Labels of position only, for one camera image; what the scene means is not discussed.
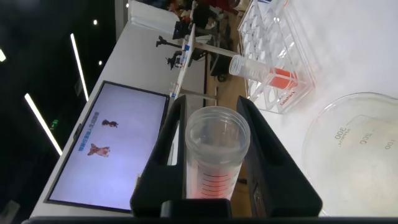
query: led light strip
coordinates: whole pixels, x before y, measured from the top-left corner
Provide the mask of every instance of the led light strip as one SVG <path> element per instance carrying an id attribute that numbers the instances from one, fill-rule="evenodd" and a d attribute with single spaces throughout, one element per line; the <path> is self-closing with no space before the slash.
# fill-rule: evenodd
<path id="1" fill-rule="evenodd" d="M 6 55 L 3 53 L 3 51 L 0 49 L 0 62 L 5 61 Z"/>
<path id="2" fill-rule="evenodd" d="M 51 140 L 52 144 L 54 145 L 55 149 L 57 150 L 58 154 L 61 156 L 62 155 L 62 150 L 60 146 L 58 145 L 57 141 L 55 140 L 54 136 L 52 135 L 51 131 L 49 130 L 49 127 L 47 127 L 42 115 L 40 114 L 39 110 L 37 109 L 35 103 L 33 102 L 32 98 L 28 93 L 25 94 L 25 100 L 29 104 L 30 108 L 32 109 L 33 113 L 36 115 L 36 118 L 39 120 L 40 124 L 42 125 L 45 133 Z"/>
<path id="3" fill-rule="evenodd" d="M 85 78 L 83 76 L 83 70 L 81 69 L 81 65 L 80 65 L 79 53 L 77 51 L 75 36 L 73 34 L 70 34 L 70 39 L 72 40 L 73 50 L 75 51 L 75 57 L 76 57 L 77 67 L 79 69 L 81 84 L 83 85 L 83 91 L 85 92 L 86 101 L 88 101 L 86 82 L 85 82 Z"/>

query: cartoon character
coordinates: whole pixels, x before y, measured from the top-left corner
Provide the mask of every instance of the cartoon character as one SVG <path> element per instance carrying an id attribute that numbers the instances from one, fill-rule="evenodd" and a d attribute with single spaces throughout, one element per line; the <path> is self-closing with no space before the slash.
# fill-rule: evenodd
<path id="1" fill-rule="evenodd" d="M 109 127 L 113 128 L 113 127 L 118 127 L 118 123 L 116 121 L 111 121 L 109 122 L 107 119 L 102 121 L 102 125 L 108 125 Z"/>
<path id="2" fill-rule="evenodd" d="M 94 153 L 97 153 L 100 156 L 108 157 L 110 151 L 111 150 L 109 149 L 109 146 L 108 147 L 96 147 L 93 143 L 91 143 L 90 152 L 87 154 L 87 156 L 91 156 Z"/>

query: beaker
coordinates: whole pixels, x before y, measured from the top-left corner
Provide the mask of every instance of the beaker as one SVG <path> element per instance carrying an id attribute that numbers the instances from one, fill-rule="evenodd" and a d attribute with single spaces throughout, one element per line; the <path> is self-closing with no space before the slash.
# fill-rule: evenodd
<path id="1" fill-rule="evenodd" d="M 329 104 L 308 129 L 306 176 L 326 215 L 398 215 L 398 100 L 356 93 Z"/>

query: white wall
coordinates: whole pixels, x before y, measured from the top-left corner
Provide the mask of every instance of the white wall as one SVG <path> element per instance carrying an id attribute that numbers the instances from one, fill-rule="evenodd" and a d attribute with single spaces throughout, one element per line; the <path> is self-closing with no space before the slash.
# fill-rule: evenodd
<path id="1" fill-rule="evenodd" d="M 53 205 L 43 203 L 51 185 L 59 171 L 62 162 L 65 160 L 73 141 L 73 133 L 79 123 L 83 122 L 90 105 L 96 96 L 103 80 L 121 83 L 123 85 L 142 88 L 169 95 L 171 82 L 176 82 L 178 70 L 170 71 L 166 64 L 166 57 L 171 57 L 175 47 L 161 45 L 155 46 L 158 36 L 161 35 L 167 40 L 171 36 L 154 30 L 147 30 L 142 27 L 127 24 L 109 57 L 102 74 L 100 75 L 89 101 L 84 107 L 81 115 L 76 122 L 69 140 L 63 150 L 63 156 L 58 160 L 42 195 L 37 202 L 32 217 L 36 216 L 130 216 L 130 214 L 108 212 L 104 210 L 93 210 L 88 208 L 78 208 L 64 205 Z M 182 88 L 203 93 L 205 63 L 193 62 L 185 75 Z M 191 108 L 200 108 L 202 99 L 189 99 Z"/>

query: dark ceiling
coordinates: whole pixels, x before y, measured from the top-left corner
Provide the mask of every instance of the dark ceiling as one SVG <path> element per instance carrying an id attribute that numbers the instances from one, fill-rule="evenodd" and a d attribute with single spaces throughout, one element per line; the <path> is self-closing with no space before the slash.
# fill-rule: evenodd
<path id="1" fill-rule="evenodd" d="M 30 215 L 58 159 L 24 95 L 49 126 L 58 120 L 52 133 L 63 149 L 86 103 L 75 91 L 80 75 L 70 34 L 90 94 L 116 44 L 114 12 L 113 0 L 0 0 L 0 49 L 7 57 L 0 62 L 0 168 L 7 171 L 0 211 L 15 200 L 22 205 L 19 216 Z"/>

